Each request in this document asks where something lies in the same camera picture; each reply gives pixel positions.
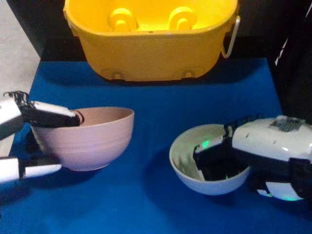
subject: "bowl base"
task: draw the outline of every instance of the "bowl base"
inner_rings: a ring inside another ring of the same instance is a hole
[[[91,168],[91,169],[72,169],[72,168],[69,168],[69,170],[72,170],[74,172],[89,172],[89,171],[95,171],[95,170],[98,170],[98,169],[102,169],[102,168],[104,168],[104,167],[106,167],[108,165],[109,165],[109,163],[104,165],[104,166]]]

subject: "white handle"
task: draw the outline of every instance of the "white handle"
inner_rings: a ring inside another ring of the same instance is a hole
[[[237,16],[237,17],[236,17],[236,23],[235,23],[234,30],[233,30],[233,33],[232,33],[231,42],[230,42],[230,45],[229,45],[228,52],[225,53],[224,46],[221,48],[221,53],[222,53],[222,55],[223,55],[223,57],[224,57],[225,59],[227,59],[227,58],[231,55],[231,53],[232,53],[233,46],[234,46],[234,42],[235,42],[235,38],[236,38],[236,35],[237,35],[237,32],[238,32],[239,24],[240,24],[240,17]]]

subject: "bowl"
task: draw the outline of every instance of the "bowl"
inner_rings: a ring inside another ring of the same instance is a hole
[[[84,122],[78,127],[32,126],[45,155],[54,155],[73,171],[107,166],[127,148],[133,131],[134,111],[119,107],[78,109]]]
[[[179,179],[190,189],[204,195],[223,195],[236,190],[246,181],[250,167],[233,177],[217,181],[205,181],[197,169],[193,160],[194,147],[223,134],[223,125],[202,125],[182,133],[171,145],[170,163]]]

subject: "blue surface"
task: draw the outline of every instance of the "blue surface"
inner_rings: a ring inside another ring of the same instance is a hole
[[[135,111],[133,138],[107,168],[67,169],[0,187],[0,233],[298,233],[311,232],[308,203],[250,193],[208,197],[188,189],[169,163],[185,130],[246,115],[281,114],[265,59],[219,63],[198,85],[123,87],[99,78],[86,62],[42,62],[31,99],[71,109],[122,106]],[[26,126],[11,155],[24,153]]]

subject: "yellow bin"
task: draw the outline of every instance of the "yellow bin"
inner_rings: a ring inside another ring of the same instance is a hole
[[[202,76],[240,23],[237,0],[66,0],[64,15],[90,66],[126,81]]]

